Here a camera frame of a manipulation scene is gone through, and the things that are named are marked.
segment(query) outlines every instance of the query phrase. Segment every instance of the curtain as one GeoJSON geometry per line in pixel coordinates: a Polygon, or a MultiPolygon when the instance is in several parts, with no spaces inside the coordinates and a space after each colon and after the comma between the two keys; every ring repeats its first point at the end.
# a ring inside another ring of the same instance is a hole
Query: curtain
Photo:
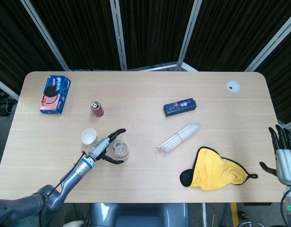
{"type": "Polygon", "coordinates": [[[203,0],[184,62],[244,71],[291,16],[291,0],[203,0]]]}
{"type": "Polygon", "coordinates": [[[0,0],[0,81],[20,94],[32,71],[62,70],[19,0],[0,0]]]}
{"type": "Polygon", "coordinates": [[[108,0],[32,0],[72,70],[120,70],[108,0]]]}
{"type": "Polygon", "coordinates": [[[291,33],[256,71],[265,76],[277,118],[291,122],[291,33]]]}
{"type": "Polygon", "coordinates": [[[120,0],[128,69],[177,61],[194,0],[120,0]]]}

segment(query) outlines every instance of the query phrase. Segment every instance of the floor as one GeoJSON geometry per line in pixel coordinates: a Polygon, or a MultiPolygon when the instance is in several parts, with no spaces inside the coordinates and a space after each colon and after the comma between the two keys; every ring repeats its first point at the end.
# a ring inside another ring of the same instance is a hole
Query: floor
{"type": "MultiPolygon", "coordinates": [[[[9,117],[0,117],[0,161],[3,155],[3,150],[8,138],[9,130],[13,120],[13,114],[9,117]]],[[[190,226],[203,226],[202,207],[199,203],[189,204],[190,226]]],[[[250,220],[262,223],[264,226],[283,225],[283,220],[280,215],[280,204],[273,203],[271,206],[244,206],[243,203],[237,203],[237,209],[248,214],[250,220]]],[[[46,224],[49,218],[43,220],[43,227],[62,227],[63,224],[74,221],[84,220],[89,211],[89,204],[84,203],[65,203],[53,215],[50,224],[46,224]]],[[[208,227],[232,227],[232,212],[230,203],[207,203],[207,226],[208,227]]],[[[37,227],[39,226],[39,218],[37,215],[23,220],[24,224],[18,223],[12,226],[17,227],[37,227]]],[[[4,221],[5,226],[10,226],[12,223],[4,221]]]]}

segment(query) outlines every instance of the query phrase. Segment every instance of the light wood tabletop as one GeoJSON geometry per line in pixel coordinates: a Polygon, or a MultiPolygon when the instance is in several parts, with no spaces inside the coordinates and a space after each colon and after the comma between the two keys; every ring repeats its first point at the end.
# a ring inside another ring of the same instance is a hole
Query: light wood tabletop
{"type": "MultiPolygon", "coordinates": [[[[27,75],[0,165],[0,199],[31,195],[55,186],[92,147],[81,143],[87,128],[102,139],[119,128],[128,160],[97,161],[66,202],[275,202],[285,189],[259,161],[275,167],[268,127],[277,123],[264,77],[255,72],[32,72],[27,75]],[[50,74],[71,80],[62,115],[39,111],[50,74]],[[240,91],[229,92],[235,80],[240,91]],[[165,117],[163,105],[194,98],[194,111],[165,117]],[[99,101],[104,115],[94,116],[99,101]],[[188,122],[202,128],[168,155],[154,148],[188,122]],[[258,179],[215,191],[185,188],[181,172],[192,167],[199,147],[240,163],[258,179]]],[[[110,145],[107,154],[113,157],[110,145]]]]}

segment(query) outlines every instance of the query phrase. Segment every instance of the robotic arm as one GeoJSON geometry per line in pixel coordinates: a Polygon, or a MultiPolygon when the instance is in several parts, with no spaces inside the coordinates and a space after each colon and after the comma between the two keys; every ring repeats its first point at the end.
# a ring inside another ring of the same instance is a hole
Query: robotic arm
{"type": "Polygon", "coordinates": [[[126,129],[119,129],[99,141],[88,154],[83,152],[78,162],[60,180],[60,183],[56,187],[46,185],[35,194],[18,200],[0,200],[0,223],[5,218],[11,221],[17,221],[40,212],[44,207],[52,211],[59,209],[69,192],[94,167],[95,162],[100,159],[113,164],[123,163],[123,161],[113,160],[107,156],[106,148],[119,134],[124,132],[126,132],[126,129]],[[60,184],[62,188],[61,192],[56,190],[60,184]]]}
{"type": "Polygon", "coordinates": [[[278,177],[278,180],[286,185],[286,191],[281,200],[281,215],[287,227],[291,227],[291,133],[276,125],[278,136],[272,128],[268,128],[273,142],[273,149],[276,159],[276,169],[267,167],[264,162],[260,166],[268,173],[278,177]],[[283,202],[285,200],[287,221],[283,213],[283,202]]]}

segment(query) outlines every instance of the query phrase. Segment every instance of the blue box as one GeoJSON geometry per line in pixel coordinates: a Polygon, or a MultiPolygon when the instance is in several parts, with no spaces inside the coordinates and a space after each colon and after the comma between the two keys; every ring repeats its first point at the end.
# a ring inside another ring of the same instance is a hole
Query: blue box
{"type": "Polygon", "coordinates": [[[194,110],[197,107],[196,101],[193,98],[181,100],[178,102],[166,104],[163,107],[166,117],[194,110]]]}
{"type": "Polygon", "coordinates": [[[50,75],[44,87],[40,112],[61,114],[68,95],[71,81],[65,76],[50,75]]]}

